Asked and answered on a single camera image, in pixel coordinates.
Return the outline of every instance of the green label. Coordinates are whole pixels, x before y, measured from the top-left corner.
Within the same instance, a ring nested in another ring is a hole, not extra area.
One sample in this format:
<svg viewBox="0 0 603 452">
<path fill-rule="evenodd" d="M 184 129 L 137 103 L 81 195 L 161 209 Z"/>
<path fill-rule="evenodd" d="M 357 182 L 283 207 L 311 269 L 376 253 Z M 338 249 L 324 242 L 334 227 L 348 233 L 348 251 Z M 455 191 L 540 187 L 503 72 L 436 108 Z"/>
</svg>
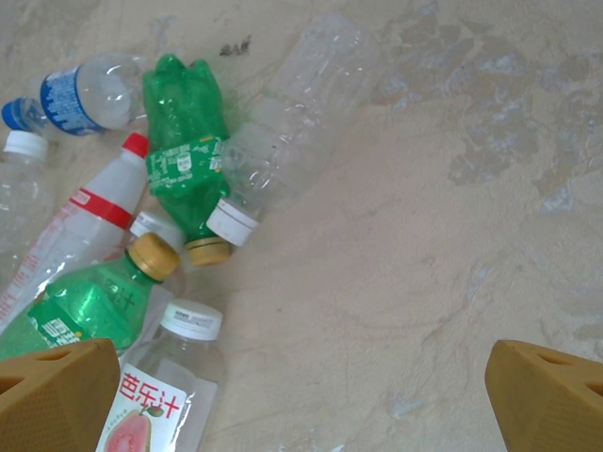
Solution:
<svg viewBox="0 0 603 452">
<path fill-rule="evenodd" d="M 90 336 L 55 303 L 37 303 L 29 310 L 27 316 L 49 347 L 65 346 L 90 339 Z"/>
<path fill-rule="evenodd" d="M 210 136 L 150 153 L 146 163 L 151 194 L 182 196 L 194 186 L 223 179 L 221 143 Z"/>
</svg>

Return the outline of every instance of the blue label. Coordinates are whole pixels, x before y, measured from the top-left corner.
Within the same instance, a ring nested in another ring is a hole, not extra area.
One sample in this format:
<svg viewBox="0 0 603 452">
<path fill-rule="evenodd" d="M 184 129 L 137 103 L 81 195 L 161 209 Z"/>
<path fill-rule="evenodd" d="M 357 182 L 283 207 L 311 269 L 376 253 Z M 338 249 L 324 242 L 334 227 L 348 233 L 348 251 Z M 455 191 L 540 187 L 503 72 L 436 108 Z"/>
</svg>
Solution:
<svg viewBox="0 0 603 452">
<path fill-rule="evenodd" d="M 51 73 L 41 82 L 40 102 L 48 120 L 71 135 L 89 135 L 105 129 L 90 119 L 77 95 L 79 67 Z"/>
</svg>

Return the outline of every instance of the red label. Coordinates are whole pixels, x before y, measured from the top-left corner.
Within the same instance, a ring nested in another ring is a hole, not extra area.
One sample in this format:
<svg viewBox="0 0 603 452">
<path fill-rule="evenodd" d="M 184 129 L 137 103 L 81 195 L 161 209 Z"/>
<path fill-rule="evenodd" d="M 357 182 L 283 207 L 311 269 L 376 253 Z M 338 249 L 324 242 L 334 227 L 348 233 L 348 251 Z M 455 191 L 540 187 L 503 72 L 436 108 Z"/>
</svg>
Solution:
<svg viewBox="0 0 603 452">
<path fill-rule="evenodd" d="M 85 188 L 80 188 L 69 201 L 118 228 L 126 230 L 130 227 L 132 214 L 119 205 L 87 191 Z"/>
</svg>

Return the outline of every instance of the crushed plastic bottle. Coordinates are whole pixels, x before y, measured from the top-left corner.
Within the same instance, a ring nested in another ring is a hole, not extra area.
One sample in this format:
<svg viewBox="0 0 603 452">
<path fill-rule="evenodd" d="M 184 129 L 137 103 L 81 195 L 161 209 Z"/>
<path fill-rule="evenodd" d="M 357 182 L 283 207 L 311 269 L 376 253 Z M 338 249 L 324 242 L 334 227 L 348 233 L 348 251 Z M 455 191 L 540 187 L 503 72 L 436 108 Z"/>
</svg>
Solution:
<svg viewBox="0 0 603 452">
<path fill-rule="evenodd" d="M 0 289 L 15 276 L 25 253 L 55 210 L 44 164 L 48 141 L 27 132 L 8 134 L 0 163 Z"/>
<path fill-rule="evenodd" d="M 381 46 L 369 31 L 339 13 L 317 16 L 225 143 L 222 165 L 231 195 L 220 200 L 209 228 L 241 246 L 270 209 L 309 189 L 379 81 L 381 61 Z"/>
<path fill-rule="evenodd" d="M 178 263 L 170 245 L 148 233 L 118 261 L 58 277 L 0 334 L 0 361 L 94 337 L 123 353 L 139 337 L 151 289 Z"/>
<path fill-rule="evenodd" d="M 218 264 L 230 247 L 206 226 L 228 185 L 221 143 L 228 138 L 220 88 L 203 60 L 187 68 L 176 56 L 159 59 L 143 77 L 149 122 L 149 188 L 187 237 L 194 266 Z"/>
<path fill-rule="evenodd" d="M 142 117 L 142 56 L 103 53 L 90 61 L 32 82 L 29 97 L 19 97 L 2 108 L 2 118 L 13 130 L 33 132 L 48 140 L 62 133 L 88 135 L 127 129 Z"/>
<path fill-rule="evenodd" d="M 221 321 L 219 311 L 201 303 L 175 299 L 168 305 L 157 338 L 128 354 L 97 452 L 200 450 L 225 377 L 216 346 Z M 136 393 L 138 385 L 163 396 L 148 400 L 144 390 Z M 152 434 L 136 434 L 134 426 Z"/>
<path fill-rule="evenodd" d="M 146 187 L 147 148 L 146 137 L 130 135 L 120 156 L 50 220 L 0 295 L 0 331 L 58 274 L 101 262 L 121 245 Z"/>
</svg>

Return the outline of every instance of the bottle cap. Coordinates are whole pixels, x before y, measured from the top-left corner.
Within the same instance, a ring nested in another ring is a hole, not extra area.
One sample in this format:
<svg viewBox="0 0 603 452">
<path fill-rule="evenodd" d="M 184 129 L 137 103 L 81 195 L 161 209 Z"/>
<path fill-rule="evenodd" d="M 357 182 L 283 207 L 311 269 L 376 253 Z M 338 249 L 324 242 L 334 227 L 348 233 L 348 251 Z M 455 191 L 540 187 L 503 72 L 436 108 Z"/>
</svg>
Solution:
<svg viewBox="0 0 603 452">
<path fill-rule="evenodd" d="M 152 212 L 140 212 L 130 226 L 130 232 L 136 237 L 155 233 L 168 242 L 177 253 L 182 252 L 185 246 L 185 235 L 176 223 Z"/>
<path fill-rule="evenodd" d="M 20 153 L 45 162 L 48 154 L 48 141 L 29 132 L 12 130 L 8 133 L 4 152 Z"/>
<path fill-rule="evenodd" d="M 9 129 L 24 131 L 27 130 L 27 125 L 23 122 L 23 118 L 20 115 L 20 103 L 21 98 L 5 103 L 2 107 L 2 120 Z"/>
<path fill-rule="evenodd" d="M 130 134 L 122 145 L 122 148 L 134 153 L 140 158 L 145 158 L 149 152 L 149 140 L 141 134 Z"/>
<path fill-rule="evenodd" d="M 186 244 L 192 266 L 213 266 L 230 258 L 230 245 L 219 237 L 200 238 Z"/>
<path fill-rule="evenodd" d="M 189 299 L 173 299 L 161 319 L 166 330 L 198 341 L 215 341 L 221 324 L 220 311 Z"/>
<path fill-rule="evenodd" d="M 178 268 L 180 258 L 163 238 L 147 233 L 130 245 L 128 255 L 147 276 L 162 282 Z"/>
<path fill-rule="evenodd" d="M 224 240 L 242 247 L 259 223 L 222 198 L 206 224 Z"/>
</svg>

